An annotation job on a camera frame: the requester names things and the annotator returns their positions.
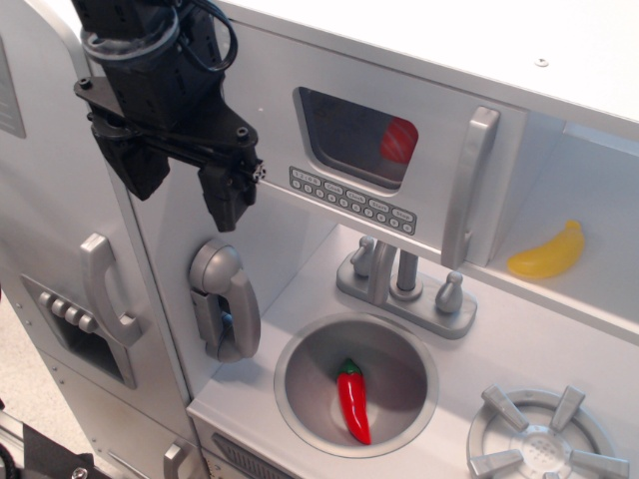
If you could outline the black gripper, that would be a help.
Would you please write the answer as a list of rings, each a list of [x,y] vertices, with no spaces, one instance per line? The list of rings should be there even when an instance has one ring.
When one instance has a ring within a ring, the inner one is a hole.
[[[81,43],[103,76],[74,88],[127,190],[147,200],[169,159],[196,167],[220,233],[233,232],[264,175],[257,132],[223,98],[239,42],[219,8],[79,8]]]

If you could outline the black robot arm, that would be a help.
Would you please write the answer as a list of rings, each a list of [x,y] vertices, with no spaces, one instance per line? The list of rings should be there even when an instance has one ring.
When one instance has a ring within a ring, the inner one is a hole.
[[[103,70],[79,80],[91,131],[127,190],[147,200],[170,172],[195,167],[217,229],[232,232],[264,175],[256,130],[226,103],[239,43],[211,1],[76,1],[86,55]]]

